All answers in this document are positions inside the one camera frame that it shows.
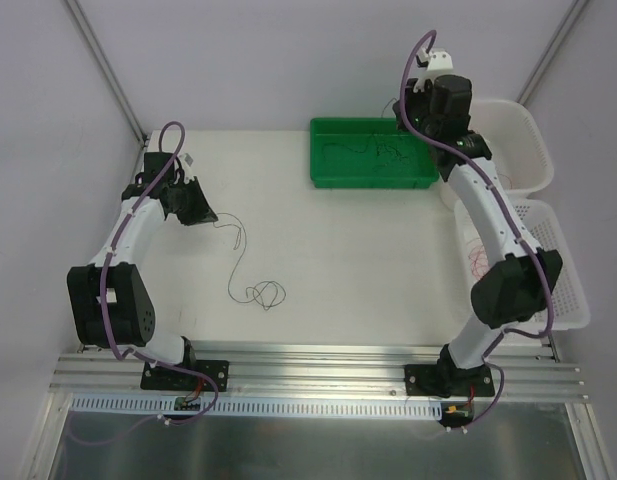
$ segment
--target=white table surface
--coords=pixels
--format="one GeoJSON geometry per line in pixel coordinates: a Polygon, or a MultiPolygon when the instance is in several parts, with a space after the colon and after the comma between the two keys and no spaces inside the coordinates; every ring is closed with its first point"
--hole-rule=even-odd
{"type": "MultiPolygon", "coordinates": [[[[157,138],[158,132],[149,150],[157,150],[157,138]]],[[[168,132],[166,151],[177,140],[176,131],[168,132]]],[[[185,227],[172,216],[141,267],[159,328],[211,341],[423,346],[452,340],[469,305],[453,213],[435,186],[316,189],[309,150],[307,132],[187,132],[183,151],[194,158],[211,207],[246,227],[248,251],[233,294],[245,299],[245,287],[276,280],[288,296],[269,311],[235,303],[227,284],[240,254],[232,248],[237,231],[185,227]]]]}

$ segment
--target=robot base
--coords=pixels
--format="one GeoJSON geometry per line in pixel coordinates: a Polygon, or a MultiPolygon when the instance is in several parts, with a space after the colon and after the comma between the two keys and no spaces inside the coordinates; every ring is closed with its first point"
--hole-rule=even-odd
{"type": "MultiPolygon", "coordinates": [[[[184,338],[184,359],[178,366],[203,373],[217,384],[217,389],[220,392],[226,391],[229,362],[225,360],[197,360],[192,344],[187,338],[184,338]]],[[[153,368],[149,363],[145,363],[139,387],[142,390],[192,392],[197,388],[198,382],[199,378],[190,374],[173,372],[164,367],[153,368]]],[[[208,382],[204,382],[201,391],[212,392],[213,388],[208,382]]]]}
{"type": "Polygon", "coordinates": [[[495,395],[490,369],[486,365],[468,370],[457,368],[448,352],[448,345],[441,350],[436,364],[405,365],[404,374],[409,397],[470,397],[471,387],[475,397],[495,395]]]}

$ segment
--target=black mounting plate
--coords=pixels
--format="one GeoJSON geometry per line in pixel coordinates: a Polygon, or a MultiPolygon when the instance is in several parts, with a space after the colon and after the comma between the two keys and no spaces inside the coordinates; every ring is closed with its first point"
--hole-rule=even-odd
{"type": "MultiPolygon", "coordinates": [[[[197,360],[194,371],[208,375],[217,384],[220,392],[225,392],[228,385],[230,363],[225,360],[197,360]]],[[[144,364],[140,388],[142,390],[192,392],[197,387],[198,377],[186,373],[173,372],[163,367],[152,368],[144,364]]],[[[212,386],[204,382],[202,391],[212,392],[212,386]]]]}
{"type": "MultiPolygon", "coordinates": [[[[421,363],[404,366],[406,395],[409,397],[428,397],[429,391],[422,390],[418,384],[432,384],[437,376],[437,366],[434,363],[421,363]]],[[[451,387],[451,396],[470,397],[470,386],[475,389],[475,397],[494,397],[495,386],[489,368],[480,369],[475,377],[457,379],[451,387]]]]}

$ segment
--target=white connector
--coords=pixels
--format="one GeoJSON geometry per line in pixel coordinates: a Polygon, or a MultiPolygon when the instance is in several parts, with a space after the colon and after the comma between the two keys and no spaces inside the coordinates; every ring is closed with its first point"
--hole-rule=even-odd
{"type": "Polygon", "coordinates": [[[430,50],[430,53],[426,53],[426,49],[422,48],[417,53],[417,59],[421,63],[428,62],[428,66],[417,79],[414,88],[415,92],[423,91],[426,80],[434,82],[437,77],[453,72],[452,57],[443,48],[433,48],[430,50]]]}

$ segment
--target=metal frame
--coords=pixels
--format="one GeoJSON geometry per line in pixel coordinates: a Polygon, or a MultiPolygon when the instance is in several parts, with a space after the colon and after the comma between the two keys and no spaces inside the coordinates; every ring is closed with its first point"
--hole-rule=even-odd
{"type": "Polygon", "coordinates": [[[553,33],[548,45],[539,57],[535,68],[532,73],[526,80],[519,96],[517,97],[517,103],[520,103],[524,106],[528,105],[532,96],[537,91],[541,80],[546,75],[546,72],[553,64],[557,54],[561,51],[564,42],[568,38],[568,36],[572,33],[574,26],[577,24],[581,15],[586,10],[586,7],[590,4],[591,0],[574,0],[566,14],[557,25],[557,29],[555,33],[553,33]]]}
{"type": "Polygon", "coordinates": [[[115,72],[110,66],[110,63],[106,58],[106,54],[104,53],[101,45],[99,44],[99,41],[97,40],[95,32],[93,31],[90,23],[88,22],[88,18],[86,17],[86,14],[84,13],[84,10],[79,3],[79,0],[64,0],[64,4],[66,5],[68,12],[70,13],[73,21],[75,22],[77,29],[79,30],[84,41],[86,42],[86,47],[92,54],[95,62],[97,63],[97,66],[99,67],[99,70],[103,74],[104,79],[106,80],[106,83],[108,84],[108,87],[110,88],[110,91],[115,101],[121,108],[121,111],[124,114],[124,117],[126,118],[126,121],[128,122],[128,125],[132,130],[132,133],[134,134],[138,142],[145,142],[148,137],[144,132],[143,128],[141,128],[139,120],[135,116],[135,112],[133,111],[132,106],[128,101],[128,98],[126,97],[123,88],[121,88],[119,80],[117,80],[117,76],[115,75],[115,72]]]}
{"type": "Polygon", "coordinates": [[[566,410],[586,478],[616,480],[592,405],[567,404],[566,410]]]}
{"type": "MultiPolygon", "coordinates": [[[[147,145],[132,106],[88,22],[79,0],[63,0],[95,59],[134,136],[140,142],[138,164],[147,145]]],[[[590,0],[574,0],[558,25],[517,101],[527,104],[590,0]]],[[[434,362],[440,347],[354,347],[323,345],[265,345],[193,342],[197,356],[231,362],[227,396],[264,399],[377,399],[405,402],[403,365],[434,362]]],[[[566,405],[586,477],[615,479],[605,445],[589,405],[589,395],[579,367],[560,363],[552,344],[538,347],[502,346],[491,357],[506,369],[502,402],[562,403],[566,405]]],[[[59,359],[46,400],[43,429],[26,478],[46,479],[73,394],[125,393],[150,395],[139,389],[143,364],[117,362],[110,352],[83,348],[59,359]]],[[[488,402],[489,399],[476,399],[488,402]]]]}

